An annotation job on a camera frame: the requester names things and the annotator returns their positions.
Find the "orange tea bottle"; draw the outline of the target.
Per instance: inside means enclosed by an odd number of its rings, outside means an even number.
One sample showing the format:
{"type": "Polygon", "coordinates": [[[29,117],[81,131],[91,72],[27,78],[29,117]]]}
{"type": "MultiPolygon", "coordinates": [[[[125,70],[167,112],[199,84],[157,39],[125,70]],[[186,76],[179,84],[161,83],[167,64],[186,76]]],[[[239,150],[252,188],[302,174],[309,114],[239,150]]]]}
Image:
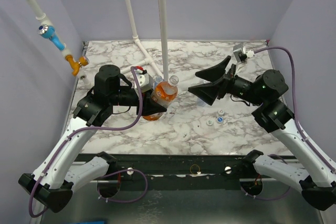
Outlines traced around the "orange tea bottle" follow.
{"type": "Polygon", "coordinates": [[[168,108],[178,93],[177,84],[179,78],[176,75],[169,77],[168,81],[159,83],[151,93],[151,98],[158,104],[168,108]]]}

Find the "blue white Pocari cap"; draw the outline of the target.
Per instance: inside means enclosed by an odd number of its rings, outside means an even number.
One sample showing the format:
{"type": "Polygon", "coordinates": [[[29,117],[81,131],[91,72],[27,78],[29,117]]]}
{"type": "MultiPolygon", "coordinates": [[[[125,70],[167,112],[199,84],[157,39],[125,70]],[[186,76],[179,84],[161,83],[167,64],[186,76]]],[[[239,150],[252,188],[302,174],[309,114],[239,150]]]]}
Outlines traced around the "blue white Pocari cap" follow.
{"type": "Polygon", "coordinates": [[[223,123],[223,121],[224,121],[224,119],[221,116],[217,117],[217,119],[216,119],[217,123],[223,123]]]}

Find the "blue label Pocari bottle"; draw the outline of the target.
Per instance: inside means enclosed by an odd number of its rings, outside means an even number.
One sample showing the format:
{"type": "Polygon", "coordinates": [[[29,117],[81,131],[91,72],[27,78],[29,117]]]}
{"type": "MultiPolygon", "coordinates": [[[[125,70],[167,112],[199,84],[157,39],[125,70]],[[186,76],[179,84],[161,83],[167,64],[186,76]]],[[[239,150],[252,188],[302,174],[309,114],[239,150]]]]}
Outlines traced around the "blue label Pocari bottle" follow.
{"type": "Polygon", "coordinates": [[[156,86],[163,81],[163,78],[162,76],[155,76],[153,77],[153,81],[154,81],[153,88],[155,89],[156,86]]]}

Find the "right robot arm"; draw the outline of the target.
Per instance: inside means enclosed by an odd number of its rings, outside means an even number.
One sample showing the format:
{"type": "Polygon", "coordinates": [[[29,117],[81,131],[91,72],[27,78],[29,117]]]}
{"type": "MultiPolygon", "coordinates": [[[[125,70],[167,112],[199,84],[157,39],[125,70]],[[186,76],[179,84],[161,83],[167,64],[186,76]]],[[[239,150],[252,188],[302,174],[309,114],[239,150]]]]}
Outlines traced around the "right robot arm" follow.
{"type": "Polygon", "coordinates": [[[312,140],[300,134],[295,114],[280,100],[288,90],[283,75],[269,69],[250,82],[235,74],[236,65],[225,70],[230,59],[228,56],[221,63],[196,72],[206,83],[189,87],[188,91],[208,105],[226,94],[256,105],[258,108],[252,112],[255,121],[282,142],[303,169],[253,150],[243,159],[242,173],[249,178],[257,174],[274,178],[300,192],[312,207],[327,210],[335,204],[335,162],[312,140]]]}

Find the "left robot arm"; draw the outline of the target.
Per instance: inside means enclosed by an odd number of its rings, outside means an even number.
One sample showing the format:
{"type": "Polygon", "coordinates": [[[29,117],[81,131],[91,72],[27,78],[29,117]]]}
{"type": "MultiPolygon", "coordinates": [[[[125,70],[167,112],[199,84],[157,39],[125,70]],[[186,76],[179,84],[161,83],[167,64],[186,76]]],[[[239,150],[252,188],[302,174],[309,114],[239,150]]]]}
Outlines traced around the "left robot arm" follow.
{"type": "Polygon", "coordinates": [[[153,78],[140,66],[130,68],[134,82],[129,81],[119,67],[104,65],[95,75],[94,85],[77,103],[73,117],[64,134],[32,173],[24,173],[19,184],[29,193],[28,212],[33,218],[41,213],[33,212],[33,201],[44,205],[54,213],[69,203],[79,188],[93,179],[112,179],[116,175],[116,161],[107,153],[100,153],[75,170],[70,170],[85,144],[97,131],[125,131],[134,127],[141,116],[165,112],[166,108],[151,99],[153,78]],[[123,127],[104,127],[115,106],[135,107],[137,116],[123,127]]]}

